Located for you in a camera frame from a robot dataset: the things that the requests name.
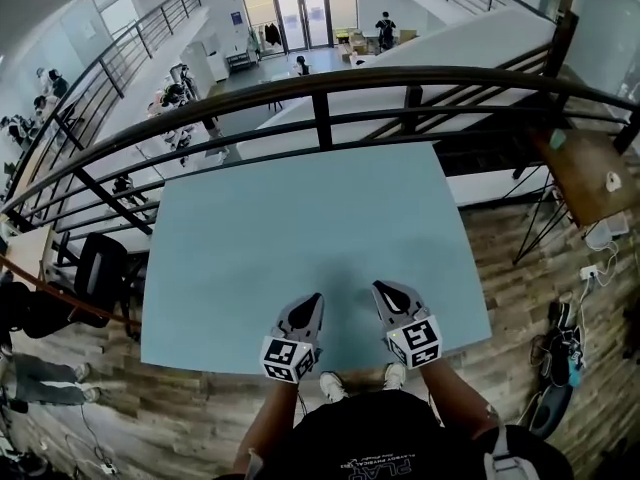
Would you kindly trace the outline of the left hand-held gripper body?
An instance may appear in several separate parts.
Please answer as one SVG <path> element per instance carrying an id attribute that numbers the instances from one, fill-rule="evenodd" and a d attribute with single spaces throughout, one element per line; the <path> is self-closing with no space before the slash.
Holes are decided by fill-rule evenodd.
<path id="1" fill-rule="evenodd" d="M 322 326 L 283 330 L 274 326 L 264 338 L 260 353 L 266 377 L 291 384 L 299 384 L 318 363 L 322 349 L 318 335 Z"/>

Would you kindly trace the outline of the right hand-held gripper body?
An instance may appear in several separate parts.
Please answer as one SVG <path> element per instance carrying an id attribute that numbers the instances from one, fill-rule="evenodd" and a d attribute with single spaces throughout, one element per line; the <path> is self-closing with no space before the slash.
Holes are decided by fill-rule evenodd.
<path id="1" fill-rule="evenodd" d="M 442 335 L 434 315 L 414 320 L 386 334 L 389 351 L 413 370 L 442 357 Z"/>

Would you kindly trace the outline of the person's right forearm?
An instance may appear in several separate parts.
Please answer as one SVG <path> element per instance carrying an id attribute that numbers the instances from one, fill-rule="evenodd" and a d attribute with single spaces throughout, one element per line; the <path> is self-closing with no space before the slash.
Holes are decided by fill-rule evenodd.
<path id="1" fill-rule="evenodd" d="M 498 427 L 489 402 L 467 384 L 444 359 L 419 368 L 422 379 L 447 428 L 476 439 Z"/>

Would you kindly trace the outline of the person's left forearm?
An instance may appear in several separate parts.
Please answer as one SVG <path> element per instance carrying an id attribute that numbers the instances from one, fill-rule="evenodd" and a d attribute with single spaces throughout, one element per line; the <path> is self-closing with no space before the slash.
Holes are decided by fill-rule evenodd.
<path id="1" fill-rule="evenodd" d="M 251 453 L 267 463 L 294 426 L 299 386 L 274 381 L 238 448 L 232 472 L 246 473 Z"/>

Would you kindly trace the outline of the clear plastic container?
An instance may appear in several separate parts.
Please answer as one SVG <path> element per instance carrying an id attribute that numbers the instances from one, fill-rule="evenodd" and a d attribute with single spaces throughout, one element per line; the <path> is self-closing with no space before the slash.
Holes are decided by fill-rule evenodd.
<path id="1" fill-rule="evenodd" d="M 626 215 L 618 213 L 601 220 L 590 229 L 585 237 L 587 245 L 592 249 L 601 249 L 616 237 L 627 234 L 629 225 Z"/>

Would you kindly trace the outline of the person's white right shoe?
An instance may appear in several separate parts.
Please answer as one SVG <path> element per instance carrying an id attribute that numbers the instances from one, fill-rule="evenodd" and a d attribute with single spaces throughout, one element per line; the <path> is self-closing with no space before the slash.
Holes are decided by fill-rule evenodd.
<path id="1" fill-rule="evenodd" d="M 406 367 L 402 363 L 389 364 L 384 374 L 383 389 L 401 390 L 406 382 Z"/>

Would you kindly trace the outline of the person's white shoe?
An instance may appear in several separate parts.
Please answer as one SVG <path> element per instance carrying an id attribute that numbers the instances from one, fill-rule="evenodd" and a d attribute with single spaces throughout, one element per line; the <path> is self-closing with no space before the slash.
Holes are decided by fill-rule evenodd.
<path id="1" fill-rule="evenodd" d="M 342 380 L 333 372 L 323 372 L 319 378 L 322 393 L 331 403 L 337 403 L 349 397 Z"/>
<path id="2" fill-rule="evenodd" d="M 401 390 L 406 382 L 406 367 L 402 363 L 389 364 L 384 374 L 383 389 Z"/>

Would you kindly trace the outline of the person's black t-shirt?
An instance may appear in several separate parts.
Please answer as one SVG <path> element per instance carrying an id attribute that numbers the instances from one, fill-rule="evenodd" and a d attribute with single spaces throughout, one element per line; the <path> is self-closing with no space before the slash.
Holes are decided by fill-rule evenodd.
<path id="1" fill-rule="evenodd" d="M 471 439 L 440 426 L 404 391 L 369 392 L 308 413 L 255 480 L 486 480 L 497 438 L 496 429 Z"/>

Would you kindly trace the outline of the black backpack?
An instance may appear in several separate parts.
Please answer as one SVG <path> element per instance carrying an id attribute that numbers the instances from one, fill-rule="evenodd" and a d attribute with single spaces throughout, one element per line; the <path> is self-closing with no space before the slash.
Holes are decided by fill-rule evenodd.
<path id="1" fill-rule="evenodd" d="M 541 389 L 548 385 L 568 385 L 568 361 L 582 363 L 584 352 L 581 328 L 568 302 L 552 301 L 548 312 L 548 330 L 533 338 L 530 349 L 530 365 L 538 372 Z"/>

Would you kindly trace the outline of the brown wooden coat rack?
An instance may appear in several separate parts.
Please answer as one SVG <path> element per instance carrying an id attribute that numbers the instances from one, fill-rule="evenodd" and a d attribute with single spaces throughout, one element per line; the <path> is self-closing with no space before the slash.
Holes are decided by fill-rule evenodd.
<path id="1" fill-rule="evenodd" d="M 33 284 L 39 291 L 46 292 L 51 296 L 65 302 L 66 304 L 70 304 L 73 308 L 73 313 L 76 313 L 78 311 L 83 311 L 89 314 L 96 315 L 101 318 L 114 320 L 116 322 L 129 325 L 132 327 L 138 327 L 138 328 L 141 327 L 140 321 L 132 320 L 124 316 L 119 316 L 114 313 L 108 313 L 107 311 L 101 310 L 97 307 L 94 307 L 90 304 L 87 304 L 77 299 L 75 296 L 67 295 L 63 291 L 57 290 L 56 288 L 49 286 L 44 281 L 40 280 L 37 276 L 34 276 L 29 272 L 25 271 L 24 269 L 22 269 L 15 263 L 11 262 L 9 259 L 7 259 L 4 255 L 1 255 L 1 254 L 0 254 L 0 265 L 6 267 L 8 270 L 10 270 L 11 272 L 13 272 L 15 275 L 22 278 L 23 280 Z"/>

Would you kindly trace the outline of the black office chair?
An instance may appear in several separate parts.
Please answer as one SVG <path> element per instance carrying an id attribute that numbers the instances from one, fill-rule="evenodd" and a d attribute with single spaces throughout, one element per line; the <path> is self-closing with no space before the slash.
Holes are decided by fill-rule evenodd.
<path id="1" fill-rule="evenodd" d="M 90 233 L 83 245 L 74 280 L 76 297 L 103 312 L 114 314 L 120 307 L 122 316 L 130 318 L 133 284 L 146 260 L 130 257 L 115 239 Z"/>

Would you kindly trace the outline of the wooden side table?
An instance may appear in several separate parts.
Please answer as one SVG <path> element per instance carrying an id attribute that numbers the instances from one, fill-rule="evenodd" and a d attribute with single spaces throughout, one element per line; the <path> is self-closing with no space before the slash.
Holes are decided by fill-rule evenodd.
<path id="1" fill-rule="evenodd" d="M 565 143 L 559 150 L 552 150 L 548 142 L 553 130 L 531 135 L 534 151 L 547 168 L 547 175 L 514 264 L 532 252 L 565 218 L 578 228 L 589 227 L 640 204 L 640 187 L 609 135 L 566 129 Z M 621 189 L 614 193 L 604 186 L 609 171 L 616 172 L 622 180 Z"/>

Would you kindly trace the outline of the black curved metal railing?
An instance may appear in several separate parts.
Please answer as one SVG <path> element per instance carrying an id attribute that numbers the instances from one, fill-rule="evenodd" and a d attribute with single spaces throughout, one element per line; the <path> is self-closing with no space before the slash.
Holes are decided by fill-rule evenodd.
<path id="1" fill-rule="evenodd" d="M 491 87 L 504 91 L 524 89 L 608 104 L 628 110 L 631 113 L 630 120 L 622 124 L 623 128 L 614 141 L 618 151 L 624 152 L 635 137 L 640 134 L 639 105 L 634 105 L 583 85 L 520 71 L 459 66 L 416 66 L 322 73 L 270 82 L 256 89 L 239 90 L 208 98 L 131 126 L 100 144 L 82 151 L 75 159 L 61 165 L 59 169 L 51 171 L 48 176 L 40 181 L 29 185 L 21 195 L 9 200 L 0 208 L 0 213 L 8 216 L 12 221 L 22 221 L 23 217 L 17 213 L 17 207 L 68 174 L 74 174 L 82 179 L 85 187 L 96 193 L 101 203 L 114 206 L 116 204 L 115 197 L 101 193 L 102 184 L 110 181 L 111 178 L 118 178 L 131 171 L 137 172 L 168 162 L 175 159 L 176 156 L 174 154 L 166 154 L 156 157 L 100 179 L 94 179 L 89 176 L 84 170 L 86 166 L 176 128 L 280 100 L 299 97 L 311 98 L 314 105 L 313 118 L 225 136 L 208 142 L 203 147 L 210 149 L 273 135 L 315 129 L 318 133 L 318 150 L 329 151 L 334 147 L 330 131 L 333 125 L 381 120 L 383 118 L 403 119 L 411 114 L 426 115 L 431 111 L 428 107 L 417 105 L 399 109 L 333 115 L 329 110 L 328 103 L 330 94 L 387 87 L 412 88 L 424 85 L 448 86 L 454 93 L 471 86 L 476 86 L 480 90 Z"/>

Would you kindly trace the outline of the black garment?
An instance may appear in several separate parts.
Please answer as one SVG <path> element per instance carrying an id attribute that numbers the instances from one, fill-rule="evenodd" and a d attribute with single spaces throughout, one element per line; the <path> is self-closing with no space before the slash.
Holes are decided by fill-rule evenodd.
<path id="1" fill-rule="evenodd" d="M 108 322 L 86 311 L 73 312 L 72 304 L 45 291 L 31 291 L 21 282 L 0 285 L 0 343 L 9 343 L 11 332 L 40 339 L 72 323 L 103 328 Z"/>

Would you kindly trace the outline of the light wooden desk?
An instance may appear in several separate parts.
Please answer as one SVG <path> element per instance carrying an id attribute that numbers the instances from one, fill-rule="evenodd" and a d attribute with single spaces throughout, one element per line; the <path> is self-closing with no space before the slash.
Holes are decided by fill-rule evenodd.
<path id="1" fill-rule="evenodd" d="M 34 277 L 46 280 L 54 262 L 56 233 L 50 225 L 8 239 L 7 258 Z"/>

